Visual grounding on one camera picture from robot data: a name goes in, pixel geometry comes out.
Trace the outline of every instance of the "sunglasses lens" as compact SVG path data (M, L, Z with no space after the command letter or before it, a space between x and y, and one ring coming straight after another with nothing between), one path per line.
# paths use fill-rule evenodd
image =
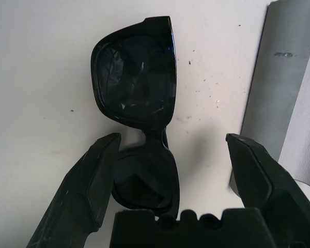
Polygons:
M167 164L158 154L137 154L117 161L114 187L125 202L144 208L163 208L172 200L168 174Z
M165 53L150 36L110 43L96 58L97 84L105 107L130 121L156 121L163 115L171 75Z

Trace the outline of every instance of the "dark speck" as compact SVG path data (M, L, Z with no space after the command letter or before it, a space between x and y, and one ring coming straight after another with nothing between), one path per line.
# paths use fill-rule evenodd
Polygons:
M277 52L274 54L274 57L293 57L293 54L292 53L280 53L280 52Z

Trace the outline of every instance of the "sunglasses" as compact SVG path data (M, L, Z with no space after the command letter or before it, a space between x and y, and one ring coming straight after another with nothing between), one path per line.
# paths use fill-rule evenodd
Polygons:
M177 84L170 17L147 18L103 38L92 52L91 76L100 111L146 137L145 145L119 152L112 196L129 209L177 217L178 172L166 136Z
M178 215L178 172L165 132L176 97L170 17L147 18L102 39L91 73L101 112L141 129L146 144L119 151L119 133L98 139L66 174L27 247L84 247L102 226L110 194L130 209Z

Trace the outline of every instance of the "white surface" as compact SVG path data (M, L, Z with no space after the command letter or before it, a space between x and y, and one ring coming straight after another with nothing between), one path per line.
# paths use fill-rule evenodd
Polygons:
M242 207L228 187L225 134L241 129L268 2L0 1L0 248L27 245L64 175L97 138L140 138L98 110L90 54L101 38L151 16L170 15L175 36L177 99L167 134L180 211L220 217ZM121 208L111 199L85 247L108 247Z
M310 58L288 126L279 163L310 185Z

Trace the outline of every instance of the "sunglasses frame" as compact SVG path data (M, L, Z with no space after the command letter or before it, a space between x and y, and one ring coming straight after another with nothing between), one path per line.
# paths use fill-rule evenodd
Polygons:
M124 116L117 115L114 111L106 107L105 102L101 95L101 84L98 82L96 64L97 58L101 54L101 51L105 49L108 45L119 42L120 40L127 39L136 36L150 36L154 38L158 44L161 45L165 62L168 68L169 74L169 87L168 97L165 99L165 107L163 109L163 114L158 121L155 122L142 122L138 120L131 120ZM134 147L124 151L121 151L118 155L118 160L129 156L135 156L140 152L153 152L155 154L163 154L168 161L165 166L169 169L169 174L172 181L172 200L171 203L163 208L147 208L144 206L138 206L127 202L124 200L115 189L115 184L113 185L112 196L121 205L129 209L150 209L156 216L162 214L169 214L177 217L179 210L179 178L177 172L177 166L174 156L168 149L167 137L166 137L166 126L170 123L176 100L176 86L177 86L177 73L176 73L176 54L174 47L174 38L172 32L172 25L170 17L153 17L146 18L143 22L123 28L118 30L97 43L94 47L91 55L91 76L92 85L94 90L94 96L96 103L100 111L108 118L115 120L123 125L141 129L146 135L146 144L141 147ZM160 141L161 144L158 147L153 147L152 150L149 148L150 140Z
M170 85L168 89L168 97L165 99L165 107L163 114L158 121L146 122L131 120L130 118L119 116L116 112L106 107L104 100L101 95L101 86L98 82L96 73L96 61L101 51L108 45L118 42L122 39L127 39L135 36L150 36L154 38L163 48L165 55L166 65L170 74ZM123 28L116 31L102 40L100 40L94 47L91 55L91 76L92 85L94 91L94 97L100 111L108 118L115 120L123 125L141 129L144 132L157 130L158 132L165 129L170 123L176 100L176 85L177 85L177 72L176 72L176 54L174 46L174 38L172 32L172 25L170 17L153 17L146 18L143 22Z

